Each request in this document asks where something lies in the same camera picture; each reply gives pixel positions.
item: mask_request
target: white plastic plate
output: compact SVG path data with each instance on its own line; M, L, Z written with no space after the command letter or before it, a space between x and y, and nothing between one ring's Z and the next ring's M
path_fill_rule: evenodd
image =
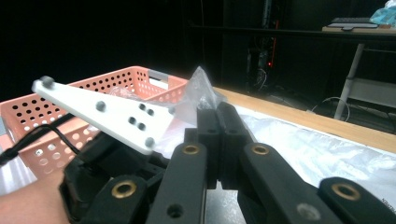
M145 155L174 117L166 107L59 84L50 77L36 80L32 90Z

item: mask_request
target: blue object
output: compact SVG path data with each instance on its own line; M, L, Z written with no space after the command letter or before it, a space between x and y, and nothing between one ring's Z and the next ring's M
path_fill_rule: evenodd
M370 18L370 21L379 25L396 27L396 7L380 8Z

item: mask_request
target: clear plastic bag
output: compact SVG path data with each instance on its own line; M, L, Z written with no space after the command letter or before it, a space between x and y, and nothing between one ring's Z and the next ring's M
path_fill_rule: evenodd
M143 101L136 94L122 87L114 87L109 94ZM195 126L197 108L216 109L220 102L226 100L225 96L213 90L206 72L201 67L198 67L192 74L192 77L187 83L184 95L178 103L172 104L158 101L146 101L146 103L174 108L176 119L181 119Z
M379 25L396 27L396 0L390 0L384 8L377 10L370 21Z

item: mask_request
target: wooden table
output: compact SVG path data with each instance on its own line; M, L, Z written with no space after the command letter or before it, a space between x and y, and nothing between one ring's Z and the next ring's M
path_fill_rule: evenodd
M232 91L216 90L227 96L229 103L233 105L240 105L278 119L300 124L324 133L334 134L368 147L376 147L396 153L396 135L394 134L383 133L341 120L322 117Z

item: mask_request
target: basket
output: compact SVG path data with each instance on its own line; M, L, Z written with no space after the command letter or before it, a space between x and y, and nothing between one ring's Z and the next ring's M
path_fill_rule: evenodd
M116 86L124 87L144 100L176 103L181 99L186 84L186 79L132 66L69 85L103 93L108 93ZM65 110L37 94L1 103L0 119L3 120L5 129L0 134L0 147L12 147L34 127L51 123L65 113ZM88 123L79 118L71 119L58 129L77 148L82 148L97 133L90 131ZM62 169L74 156L71 149L55 133L48 133L20 151L24 164L37 178Z

